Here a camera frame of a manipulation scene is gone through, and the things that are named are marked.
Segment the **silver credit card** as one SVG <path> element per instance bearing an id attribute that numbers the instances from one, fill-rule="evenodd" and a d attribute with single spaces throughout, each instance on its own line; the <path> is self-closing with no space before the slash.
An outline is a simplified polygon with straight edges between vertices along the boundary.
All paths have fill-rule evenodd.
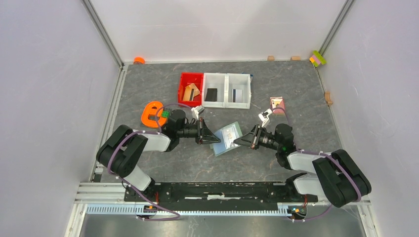
<path id="1" fill-rule="evenodd" d="M 234 143 L 234 141 L 239 137 L 236 126 L 233 125 L 223 128 L 221 130 L 221 134 L 226 148 L 230 149 L 239 146 Z"/>

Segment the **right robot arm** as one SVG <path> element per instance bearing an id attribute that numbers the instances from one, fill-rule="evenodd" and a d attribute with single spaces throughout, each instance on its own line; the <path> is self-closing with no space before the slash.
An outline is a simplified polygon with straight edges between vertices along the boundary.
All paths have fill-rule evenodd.
<path id="1" fill-rule="evenodd" d="M 273 133 L 256 125 L 251 132 L 235 139 L 234 144 L 253 150 L 272 149 L 281 167 L 299 171 L 287 180 L 289 185 L 285 194 L 291 201 L 313 195 L 327 199 L 335 207 L 342 207 L 360 201 L 372 191 L 369 180 L 346 150 L 325 153 L 298 149 L 293 128 L 287 124 L 278 124 Z"/>

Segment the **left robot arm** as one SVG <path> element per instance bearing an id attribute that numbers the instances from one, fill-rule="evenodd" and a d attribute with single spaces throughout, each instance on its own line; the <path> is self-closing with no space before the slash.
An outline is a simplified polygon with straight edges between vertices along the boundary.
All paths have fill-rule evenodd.
<path id="1" fill-rule="evenodd" d="M 154 180 L 138 166 L 143 152 L 170 152 L 181 138 L 193 138 L 198 145 L 220 143 L 218 138 L 199 116 L 200 108 L 191 110 L 192 120 L 188 120 L 183 110 L 171 111 L 161 131 L 135 130 L 120 125 L 96 153 L 96 160 L 107 170 L 127 181 L 136 189 L 143 201 L 155 196 Z"/>

